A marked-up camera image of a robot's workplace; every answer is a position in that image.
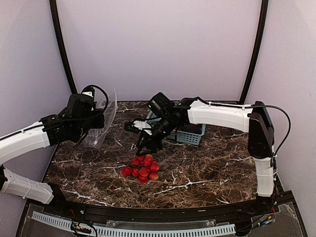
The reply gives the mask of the clear zip top bag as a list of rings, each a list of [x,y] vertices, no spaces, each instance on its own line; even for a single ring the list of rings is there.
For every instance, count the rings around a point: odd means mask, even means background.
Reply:
[[[89,131],[82,144],[85,147],[100,149],[109,132],[112,122],[116,116],[118,108],[117,94],[114,89],[108,94],[108,106],[103,113],[104,126],[103,128],[94,128]]]

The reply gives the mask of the red cherry bunch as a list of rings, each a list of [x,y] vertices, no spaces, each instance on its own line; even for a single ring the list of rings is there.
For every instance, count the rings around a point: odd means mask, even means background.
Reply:
[[[129,165],[125,165],[120,174],[123,177],[132,176],[137,178],[140,183],[146,184],[148,181],[159,179],[159,163],[154,160],[152,155],[136,156],[131,159]]]

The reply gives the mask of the light blue plastic basket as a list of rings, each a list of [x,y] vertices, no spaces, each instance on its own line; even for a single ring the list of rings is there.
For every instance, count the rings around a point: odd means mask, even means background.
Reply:
[[[175,128],[165,139],[190,145],[199,145],[205,134],[205,124],[189,124]]]

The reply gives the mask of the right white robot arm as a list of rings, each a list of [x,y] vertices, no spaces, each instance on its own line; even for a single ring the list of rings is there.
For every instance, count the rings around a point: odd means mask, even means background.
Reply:
[[[253,105],[233,105],[207,102],[200,97],[183,98],[178,103],[164,94],[156,94],[148,103],[148,108],[156,115],[155,125],[148,124],[147,118],[136,118],[124,124],[124,129],[139,134],[138,156],[153,154],[162,149],[162,140],[173,130],[186,124],[208,124],[232,128],[248,133],[247,149],[254,159],[257,176],[257,196],[252,210],[263,214],[271,206],[274,193],[274,178],[277,172],[274,148],[274,126],[267,111],[269,106],[261,101]]]

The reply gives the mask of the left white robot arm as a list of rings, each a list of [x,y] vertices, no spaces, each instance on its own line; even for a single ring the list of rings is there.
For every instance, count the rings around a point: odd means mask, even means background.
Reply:
[[[62,199],[58,186],[40,183],[18,175],[4,167],[4,164],[28,152],[52,147],[65,141],[79,145],[92,129],[105,126],[103,108],[98,108],[95,90],[98,89],[108,100],[107,93],[96,85],[86,86],[81,93],[72,94],[67,106],[58,114],[41,118],[28,127],[10,133],[0,139],[0,191],[23,199],[32,199],[50,207],[59,215],[66,215],[70,205]]]

